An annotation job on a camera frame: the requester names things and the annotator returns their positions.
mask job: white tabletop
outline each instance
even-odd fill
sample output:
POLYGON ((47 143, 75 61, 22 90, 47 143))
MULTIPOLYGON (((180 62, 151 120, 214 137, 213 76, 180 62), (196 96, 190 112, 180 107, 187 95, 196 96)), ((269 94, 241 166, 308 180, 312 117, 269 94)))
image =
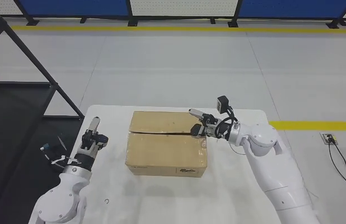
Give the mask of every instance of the white tabletop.
MULTIPOLYGON (((129 171, 124 163, 133 111, 188 109, 103 105, 88 109, 72 156, 95 116, 101 118, 97 130, 109 137, 109 143, 99 151, 92 168, 91 183, 81 191, 88 204, 83 223, 280 223, 274 207, 260 190, 246 157, 235 154, 225 140, 207 139, 208 167, 201 178, 134 176, 129 171)), ((198 110, 224 118, 216 109, 198 110)), ((268 122, 261 110, 235 110, 235 115, 247 125, 268 122)), ((234 149, 243 152, 241 147, 234 149)))

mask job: floor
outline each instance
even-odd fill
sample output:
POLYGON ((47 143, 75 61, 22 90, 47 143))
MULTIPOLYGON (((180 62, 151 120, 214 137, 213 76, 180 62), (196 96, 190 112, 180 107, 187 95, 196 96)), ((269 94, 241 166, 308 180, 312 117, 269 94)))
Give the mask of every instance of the floor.
MULTIPOLYGON (((78 25, 43 20, 40 25, 78 25)), ((147 26, 210 26, 206 22, 147 26)), ((12 20, 10 24, 23 24, 12 20)), ((84 26, 120 26, 91 21, 84 26)), ((241 27, 286 27, 242 22, 241 27)), ((324 28, 321 22, 290 27, 324 28)), ((264 32, 18 31, 83 113, 93 104, 259 109, 269 120, 346 121, 346 34, 264 32)), ((0 81, 45 81, 6 35, 0 36, 0 81)), ((74 115, 55 95, 46 114, 74 115)), ((316 131, 280 131, 291 147, 322 224, 346 223, 346 183, 316 131)), ((334 132, 346 157, 346 132, 334 132)), ((333 150, 337 166, 346 169, 333 150)))

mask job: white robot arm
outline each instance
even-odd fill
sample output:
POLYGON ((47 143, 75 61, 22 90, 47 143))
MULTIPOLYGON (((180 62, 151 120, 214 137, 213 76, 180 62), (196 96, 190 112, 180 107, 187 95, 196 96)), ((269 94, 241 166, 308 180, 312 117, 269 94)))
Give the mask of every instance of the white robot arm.
POLYGON ((256 181, 282 224, 320 224, 297 164, 275 128, 268 124, 249 127, 240 123, 225 96, 218 98, 217 109, 229 117, 220 120, 190 109, 189 113, 202 122, 192 127, 191 135, 224 138, 235 146, 243 146, 256 181))
POLYGON ((108 138, 97 131, 99 123, 98 117, 92 120, 71 164, 59 175, 60 184, 38 199, 29 224, 82 223, 87 203, 80 191, 90 183, 96 155, 108 143, 108 138))

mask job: electrical outlet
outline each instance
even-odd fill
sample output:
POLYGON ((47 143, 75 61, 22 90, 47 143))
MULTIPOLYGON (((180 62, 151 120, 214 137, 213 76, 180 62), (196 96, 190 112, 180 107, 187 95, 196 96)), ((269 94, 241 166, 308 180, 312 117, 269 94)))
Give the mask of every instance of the electrical outlet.
POLYGON ((329 137, 328 136, 331 135, 334 138, 334 140, 335 140, 335 144, 338 145, 336 136, 334 136, 332 133, 320 133, 320 135, 321 135, 322 141, 325 144, 329 144, 329 137))

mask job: yellow floor line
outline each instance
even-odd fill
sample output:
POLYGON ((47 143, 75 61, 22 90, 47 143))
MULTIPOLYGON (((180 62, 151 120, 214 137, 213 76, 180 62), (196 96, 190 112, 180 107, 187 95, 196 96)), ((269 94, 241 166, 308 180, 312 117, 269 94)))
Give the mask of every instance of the yellow floor line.
POLYGON ((200 31, 200 32, 281 32, 296 34, 346 34, 346 29, 291 29, 251 27, 164 27, 164 26, 12 26, 14 30, 31 31, 200 31))
POLYGON ((277 130, 344 130, 346 122, 269 122, 277 130))

